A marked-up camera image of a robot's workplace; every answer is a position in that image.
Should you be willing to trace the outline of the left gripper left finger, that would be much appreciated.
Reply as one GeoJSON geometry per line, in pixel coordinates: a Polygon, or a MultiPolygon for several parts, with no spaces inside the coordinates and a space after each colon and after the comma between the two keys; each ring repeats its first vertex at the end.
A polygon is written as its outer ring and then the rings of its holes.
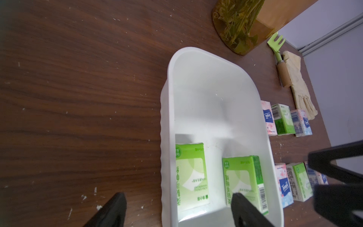
{"type": "Polygon", "coordinates": [[[116,193],[84,227],[123,227],[127,201],[124,193],[116,193]]]}

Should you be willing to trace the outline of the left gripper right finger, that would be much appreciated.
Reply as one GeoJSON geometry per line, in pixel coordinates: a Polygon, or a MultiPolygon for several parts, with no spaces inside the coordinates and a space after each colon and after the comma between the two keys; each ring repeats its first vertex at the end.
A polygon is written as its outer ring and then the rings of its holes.
{"type": "Polygon", "coordinates": [[[271,222],[241,193],[233,194],[231,210],[236,227],[273,227],[271,222]]]}

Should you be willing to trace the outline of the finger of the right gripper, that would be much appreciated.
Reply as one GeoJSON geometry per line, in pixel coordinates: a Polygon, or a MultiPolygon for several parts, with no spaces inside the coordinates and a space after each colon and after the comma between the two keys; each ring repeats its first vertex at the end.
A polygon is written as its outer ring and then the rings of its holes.
{"type": "Polygon", "coordinates": [[[319,173],[342,183],[362,183],[363,175],[333,164],[338,159],[362,156],[363,142],[357,141],[331,148],[313,151],[308,154],[308,166],[319,173]]]}

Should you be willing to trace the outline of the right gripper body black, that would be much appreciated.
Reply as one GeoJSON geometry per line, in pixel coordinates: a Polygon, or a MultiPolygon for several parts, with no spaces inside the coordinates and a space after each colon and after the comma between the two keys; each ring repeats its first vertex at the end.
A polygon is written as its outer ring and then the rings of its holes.
{"type": "Polygon", "coordinates": [[[363,218],[362,184],[317,185],[313,190],[314,210],[338,227],[361,227],[363,218]]]}

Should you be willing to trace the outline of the pink blue tissue pack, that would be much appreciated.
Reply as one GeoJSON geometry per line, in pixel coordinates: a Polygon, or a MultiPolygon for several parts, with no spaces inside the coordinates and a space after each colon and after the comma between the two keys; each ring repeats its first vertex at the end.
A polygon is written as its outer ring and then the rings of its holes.
{"type": "Polygon", "coordinates": [[[292,121],[296,137],[310,136],[313,134],[307,114],[304,110],[296,109],[291,111],[292,121]]]}

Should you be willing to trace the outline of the narrow green tissue pack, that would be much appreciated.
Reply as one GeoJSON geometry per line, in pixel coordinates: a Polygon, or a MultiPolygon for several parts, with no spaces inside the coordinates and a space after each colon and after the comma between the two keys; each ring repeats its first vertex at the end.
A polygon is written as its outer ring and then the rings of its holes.
{"type": "Polygon", "coordinates": [[[232,196],[242,194],[263,215],[268,214],[268,204],[258,156],[223,158],[226,204],[231,206],[232,196]]]}

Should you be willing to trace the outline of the pink tempo tissue pack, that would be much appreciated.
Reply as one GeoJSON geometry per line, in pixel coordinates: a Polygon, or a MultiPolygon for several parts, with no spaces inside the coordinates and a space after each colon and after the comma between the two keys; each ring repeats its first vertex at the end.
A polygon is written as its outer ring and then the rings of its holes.
{"type": "Polygon", "coordinates": [[[264,119],[265,119],[265,124],[266,124],[266,128],[267,128],[267,132],[268,132],[268,136],[277,136],[278,132],[277,132],[277,128],[275,125],[275,120],[274,120],[274,116],[272,113],[272,108],[271,108],[271,104],[268,101],[261,101],[261,106],[263,109],[263,114],[264,114],[264,119]]]}

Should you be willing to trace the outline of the white storage box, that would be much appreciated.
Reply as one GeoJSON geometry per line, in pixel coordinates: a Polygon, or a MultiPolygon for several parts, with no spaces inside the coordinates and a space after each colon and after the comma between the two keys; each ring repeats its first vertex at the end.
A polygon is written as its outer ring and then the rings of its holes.
{"type": "Polygon", "coordinates": [[[261,98],[240,66],[196,47],[171,58],[161,97],[161,220],[164,227],[232,227],[226,204],[223,157],[260,158],[266,218],[284,225],[275,163],[261,98]],[[177,208],[177,144],[203,143],[211,201],[186,211],[177,208]]]}

